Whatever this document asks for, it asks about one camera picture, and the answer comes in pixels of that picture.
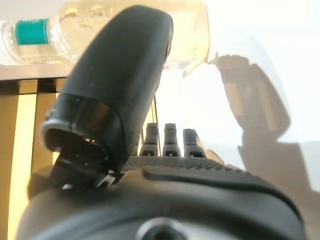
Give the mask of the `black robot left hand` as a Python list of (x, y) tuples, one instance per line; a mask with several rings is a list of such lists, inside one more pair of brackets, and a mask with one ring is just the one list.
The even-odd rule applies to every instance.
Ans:
[(172, 18), (131, 6), (97, 35), (41, 127), (59, 156), (33, 173), (18, 240), (304, 240), (276, 187), (206, 158), (133, 156), (173, 35)]

